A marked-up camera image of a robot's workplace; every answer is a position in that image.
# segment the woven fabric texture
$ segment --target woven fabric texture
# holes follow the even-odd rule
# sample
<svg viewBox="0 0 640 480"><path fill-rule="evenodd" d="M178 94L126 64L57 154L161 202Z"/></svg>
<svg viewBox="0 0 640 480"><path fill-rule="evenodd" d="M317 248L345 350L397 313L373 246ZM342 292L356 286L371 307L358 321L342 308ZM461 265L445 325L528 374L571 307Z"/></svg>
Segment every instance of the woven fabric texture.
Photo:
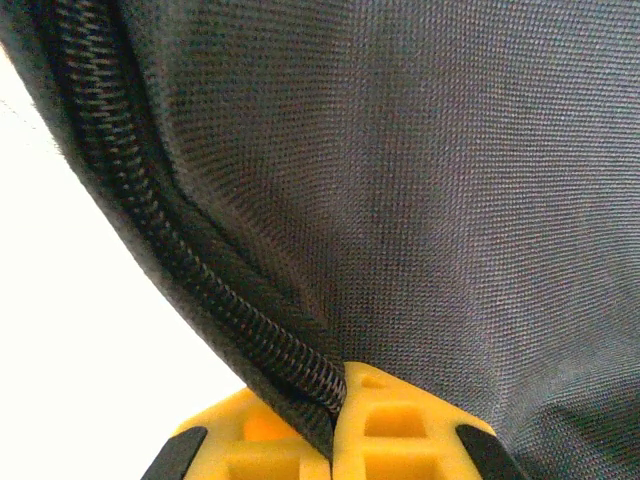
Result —
<svg viewBox="0 0 640 480"><path fill-rule="evenodd" d="M640 478L640 4L122 0L175 178L344 360Z"/></svg>

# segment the zipper teeth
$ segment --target zipper teeth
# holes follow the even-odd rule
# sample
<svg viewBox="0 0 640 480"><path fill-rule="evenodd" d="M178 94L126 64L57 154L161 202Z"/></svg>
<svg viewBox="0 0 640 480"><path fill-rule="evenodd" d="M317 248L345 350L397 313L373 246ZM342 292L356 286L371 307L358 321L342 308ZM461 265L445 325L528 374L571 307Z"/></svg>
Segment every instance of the zipper teeth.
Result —
<svg viewBox="0 0 640 480"><path fill-rule="evenodd" d="M346 396L335 365L229 288L169 221L140 154L108 7L97 0L60 0L54 9L59 45L53 48L63 57L59 80L70 94L90 168L116 193L164 267L221 322L243 354L335 420Z"/></svg>

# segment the white wall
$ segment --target white wall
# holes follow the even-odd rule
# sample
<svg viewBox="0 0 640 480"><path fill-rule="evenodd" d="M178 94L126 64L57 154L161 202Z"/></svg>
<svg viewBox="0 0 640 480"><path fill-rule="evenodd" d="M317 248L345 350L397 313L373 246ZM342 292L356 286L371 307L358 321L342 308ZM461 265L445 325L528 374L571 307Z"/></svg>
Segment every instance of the white wall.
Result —
<svg viewBox="0 0 640 480"><path fill-rule="evenodd" d="M0 50L0 478L139 479L243 385L144 276Z"/></svg>

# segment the black rubber edge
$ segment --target black rubber edge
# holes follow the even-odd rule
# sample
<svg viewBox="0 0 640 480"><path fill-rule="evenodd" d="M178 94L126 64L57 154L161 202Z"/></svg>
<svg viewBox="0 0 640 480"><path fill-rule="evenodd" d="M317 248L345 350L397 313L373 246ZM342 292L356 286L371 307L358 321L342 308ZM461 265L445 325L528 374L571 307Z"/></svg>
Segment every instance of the black rubber edge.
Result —
<svg viewBox="0 0 640 480"><path fill-rule="evenodd" d="M456 433L482 480L529 480L495 436L471 425L458 425Z"/></svg>
<svg viewBox="0 0 640 480"><path fill-rule="evenodd" d="M192 427L171 437L142 476L142 480L184 480L206 436L206 428Z"/></svg>

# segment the bag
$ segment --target bag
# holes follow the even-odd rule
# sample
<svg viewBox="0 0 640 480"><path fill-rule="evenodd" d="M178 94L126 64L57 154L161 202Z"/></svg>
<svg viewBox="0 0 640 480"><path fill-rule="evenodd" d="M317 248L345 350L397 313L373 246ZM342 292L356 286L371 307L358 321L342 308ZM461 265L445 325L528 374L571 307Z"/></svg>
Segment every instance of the bag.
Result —
<svg viewBox="0 0 640 480"><path fill-rule="evenodd" d="M636 2L0 5L147 275L324 455L359 361L531 478L640 478Z"/></svg>

